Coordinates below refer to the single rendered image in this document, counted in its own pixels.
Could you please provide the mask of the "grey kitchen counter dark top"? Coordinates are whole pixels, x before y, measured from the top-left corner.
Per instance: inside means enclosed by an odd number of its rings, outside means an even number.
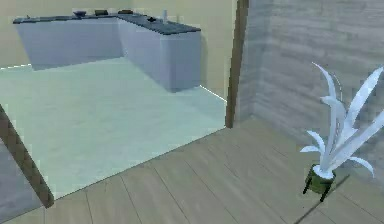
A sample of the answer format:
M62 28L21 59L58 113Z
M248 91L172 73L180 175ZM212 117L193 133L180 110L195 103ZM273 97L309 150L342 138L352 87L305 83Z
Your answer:
M139 13L16 18L35 70L124 57L169 92L201 84L201 30Z

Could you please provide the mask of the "white house plant green pot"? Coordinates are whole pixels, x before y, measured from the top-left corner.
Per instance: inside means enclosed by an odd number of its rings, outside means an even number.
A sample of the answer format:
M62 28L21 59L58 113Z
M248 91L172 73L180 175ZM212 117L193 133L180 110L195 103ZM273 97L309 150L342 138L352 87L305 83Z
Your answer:
M330 108L330 127L327 142L324 142L319 133L307 130L307 133L316 141L317 145L304 146L300 152L318 152L319 163L312 164L305 179L303 193L308 190L320 194L323 202L330 193L331 187L337 177L335 170L346 161L354 161L365 167L375 177L373 166L365 159L354 156L368 140L384 127L384 110L375 117L366 128L358 129L355 122L363 106L378 84L384 67L376 68L363 82L346 109L342 97L337 97L334 80L335 76L317 63L313 63L323 74L327 81L328 95L322 96L321 101Z

